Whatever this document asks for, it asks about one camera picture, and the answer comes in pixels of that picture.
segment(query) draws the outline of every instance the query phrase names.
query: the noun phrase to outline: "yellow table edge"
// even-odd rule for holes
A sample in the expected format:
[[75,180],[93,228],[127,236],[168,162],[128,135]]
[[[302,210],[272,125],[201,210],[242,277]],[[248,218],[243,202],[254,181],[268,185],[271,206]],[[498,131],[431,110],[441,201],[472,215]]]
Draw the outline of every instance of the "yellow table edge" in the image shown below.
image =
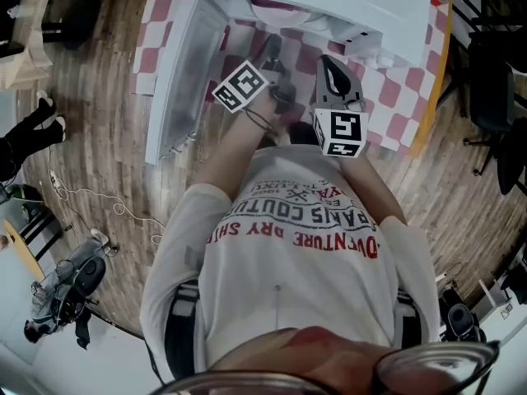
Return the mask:
[[36,261],[30,248],[27,247],[24,239],[15,230],[11,222],[8,220],[3,221],[3,226],[6,228],[6,232],[12,237],[13,247],[16,254],[22,259],[22,262],[26,265],[27,269],[35,276],[38,281],[43,281],[45,276],[40,268],[39,263]]
[[448,48],[450,46],[450,33],[452,32],[452,21],[454,20],[454,12],[452,11],[452,3],[454,0],[449,0],[448,9],[448,26],[445,31],[445,42],[443,43],[443,53],[441,54],[441,63],[439,73],[436,76],[436,81],[431,90],[430,99],[425,110],[425,114],[422,116],[419,129],[413,139],[412,145],[410,146],[409,155],[412,158],[417,158],[421,154],[422,149],[428,142],[430,137],[431,127],[436,121],[436,108],[437,101],[441,96],[443,88],[443,80],[445,79],[446,62],[448,60]]

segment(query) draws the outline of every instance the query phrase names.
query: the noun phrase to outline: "wooden floor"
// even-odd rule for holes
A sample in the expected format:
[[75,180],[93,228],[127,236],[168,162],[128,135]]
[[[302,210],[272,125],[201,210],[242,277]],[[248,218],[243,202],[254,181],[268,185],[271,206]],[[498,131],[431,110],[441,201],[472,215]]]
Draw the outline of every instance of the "wooden floor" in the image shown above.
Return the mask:
[[[168,221],[199,163],[207,158],[228,129],[231,115],[219,108],[203,116],[198,140],[181,156],[169,156],[157,167],[144,163],[151,99],[128,93],[128,78],[142,8],[146,0],[103,0],[94,37],[72,53],[47,44],[54,62],[51,78],[39,84],[53,92],[68,121],[68,140],[32,156],[24,165],[27,182],[43,193],[64,225],[72,221],[78,238],[88,229],[64,202],[61,212],[52,191],[48,168],[67,188],[90,188],[116,194],[136,216]],[[35,90],[19,93],[19,118],[35,107]],[[478,279],[489,283],[492,272],[517,239],[527,220],[527,198],[514,189],[500,194],[493,162],[483,177],[472,170],[483,162],[485,148],[467,148],[465,136],[478,130],[459,116],[456,98],[439,110],[430,141],[416,160],[370,147],[368,156],[394,191],[411,225],[427,232],[437,273],[459,272],[456,281],[470,303],[481,291]],[[114,214],[114,201],[86,192],[70,195],[68,204],[88,226],[107,233],[120,247],[109,259],[107,275],[97,291],[104,317],[141,332],[139,306],[156,246],[151,237],[158,225]],[[56,259],[75,247],[73,231],[53,247]]]

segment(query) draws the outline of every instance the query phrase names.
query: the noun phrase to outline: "pink and white checkered pattern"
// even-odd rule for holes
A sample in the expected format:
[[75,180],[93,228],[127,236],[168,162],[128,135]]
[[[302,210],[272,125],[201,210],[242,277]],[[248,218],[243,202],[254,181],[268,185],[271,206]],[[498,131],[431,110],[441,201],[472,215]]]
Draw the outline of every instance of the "pink and white checkered pattern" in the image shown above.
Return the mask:
[[[170,33],[177,0],[147,0],[133,66],[132,92],[153,95],[158,65]],[[284,121],[310,121],[309,107],[315,98],[316,63],[323,53],[343,60],[361,79],[370,115],[368,141],[393,151],[408,153],[426,110],[448,26],[448,5],[430,6],[426,47],[420,68],[374,70],[347,59],[344,45],[298,30],[276,29],[262,23],[231,20],[226,28],[217,62],[212,67],[207,101],[211,91],[243,61],[254,56],[269,34],[283,38],[281,61],[291,70],[297,88],[296,107]]]

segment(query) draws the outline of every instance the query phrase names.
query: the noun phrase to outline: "white t-shirt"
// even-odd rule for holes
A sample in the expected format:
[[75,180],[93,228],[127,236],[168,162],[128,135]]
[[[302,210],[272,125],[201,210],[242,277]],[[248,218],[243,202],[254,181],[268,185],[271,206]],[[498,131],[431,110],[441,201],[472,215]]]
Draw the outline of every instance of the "white t-shirt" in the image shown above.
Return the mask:
[[390,346],[398,288],[421,312],[425,340],[439,335],[434,268],[424,233],[395,217],[377,225],[316,146],[257,151],[238,198],[189,188],[171,217],[142,299],[148,345],[165,358],[175,288],[199,277],[206,369],[248,340],[321,326]]

